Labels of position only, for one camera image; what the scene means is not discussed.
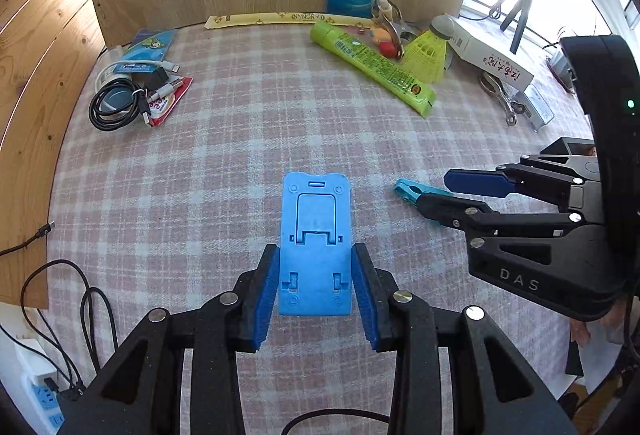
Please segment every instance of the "table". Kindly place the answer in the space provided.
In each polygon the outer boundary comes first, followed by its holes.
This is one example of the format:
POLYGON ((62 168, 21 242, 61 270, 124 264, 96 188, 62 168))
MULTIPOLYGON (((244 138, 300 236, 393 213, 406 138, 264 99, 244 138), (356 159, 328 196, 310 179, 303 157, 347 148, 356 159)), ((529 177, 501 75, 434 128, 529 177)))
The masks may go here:
MULTIPOLYGON (((124 338, 149 309, 200 307, 255 268, 265 244, 278 241, 286 173, 340 172, 351 181, 353 239, 366 243, 374 264, 433 306, 483 307, 549 383, 564 369, 568 320, 469 276, 463 233, 425 221, 393 188, 400 177, 444 187, 451 167, 493 169, 561 135, 591 137, 577 99, 552 79, 544 53, 523 43, 520 53, 536 62, 536 84, 556 114, 539 133, 524 119, 508 128, 500 106, 479 88, 479 71, 460 60, 436 87, 438 102, 423 119, 311 42, 309 31, 302 25, 179 30, 167 59, 194 81, 156 129, 142 120, 112 133, 92 128, 86 110, 94 71, 60 152, 48 258, 75 261, 105 291, 124 338)), ((519 195, 487 202, 500 211, 553 210, 519 195)), ((94 373, 78 318, 81 293, 68 268, 50 271, 47 318, 88 382, 94 373)), ((104 307, 98 310, 104 362, 113 347, 104 307)), ((448 383, 446 352, 441 356, 448 383)), ((238 357, 247 433, 279 434, 291 418, 324 407, 388 413, 394 363, 394 355, 370 349, 357 313, 274 312, 260 351, 238 357)), ((186 399, 189 378, 186 368, 186 399)), ((448 384, 443 403, 443 433, 450 433, 448 384)), ((184 404, 182 424, 188 433, 184 404)), ((324 417, 297 430, 382 434, 386 426, 324 417)))

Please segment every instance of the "tripod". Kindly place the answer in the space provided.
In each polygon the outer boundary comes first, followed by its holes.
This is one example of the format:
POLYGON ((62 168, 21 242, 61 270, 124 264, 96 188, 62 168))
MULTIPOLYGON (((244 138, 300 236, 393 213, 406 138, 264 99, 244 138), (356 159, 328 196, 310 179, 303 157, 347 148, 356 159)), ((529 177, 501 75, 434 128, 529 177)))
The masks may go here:
POLYGON ((522 35, 524 34, 524 29, 527 26, 527 20, 529 19, 529 11, 531 9, 532 0, 518 0, 516 5, 513 6, 511 11, 506 15, 504 21, 500 24, 500 30, 504 32, 507 27, 511 24, 518 12, 520 12, 520 18, 518 19, 518 25, 516 27, 515 34, 513 36, 513 40, 511 41, 510 51, 512 54, 515 54, 518 51, 518 47, 520 46, 520 41, 522 40, 522 35))

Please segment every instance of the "white box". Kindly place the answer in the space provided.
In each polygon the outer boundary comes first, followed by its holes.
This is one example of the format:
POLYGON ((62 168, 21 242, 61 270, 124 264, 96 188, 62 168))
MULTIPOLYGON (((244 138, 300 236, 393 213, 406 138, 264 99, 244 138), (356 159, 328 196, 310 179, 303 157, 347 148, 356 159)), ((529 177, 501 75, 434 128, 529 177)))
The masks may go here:
POLYGON ((453 37, 449 45, 472 65, 482 68, 517 90, 524 92, 533 80, 529 72, 507 46, 471 23, 459 18, 453 20, 453 37))

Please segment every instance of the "electrical outlet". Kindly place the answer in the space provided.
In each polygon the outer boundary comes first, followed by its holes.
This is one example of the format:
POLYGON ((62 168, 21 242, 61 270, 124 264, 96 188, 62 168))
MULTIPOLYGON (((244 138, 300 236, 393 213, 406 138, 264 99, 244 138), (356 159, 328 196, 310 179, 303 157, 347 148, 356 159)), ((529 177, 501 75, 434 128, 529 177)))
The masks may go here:
POLYGON ((65 418, 61 413, 55 413, 49 417, 49 422, 53 426, 54 429, 60 428, 62 423, 65 421, 65 418))
POLYGON ((47 386, 31 385, 31 389, 33 390, 36 401, 43 410, 47 411, 58 408, 58 399, 56 399, 55 394, 47 388, 47 386))

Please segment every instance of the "green toothpaste tube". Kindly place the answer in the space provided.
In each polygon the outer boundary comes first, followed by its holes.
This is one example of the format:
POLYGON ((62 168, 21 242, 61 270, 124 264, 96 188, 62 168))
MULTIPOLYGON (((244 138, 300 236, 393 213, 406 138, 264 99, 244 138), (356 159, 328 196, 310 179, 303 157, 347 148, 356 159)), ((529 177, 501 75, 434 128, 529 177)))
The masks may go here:
POLYGON ((379 82, 389 92, 397 95, 421 116, 427 117, 436 100, 430 86, 418 81, 411 74, 380 54, 374 52, 342 30, 319 21, 311 28, 311 39, 321 47, 340 56, 379 82))

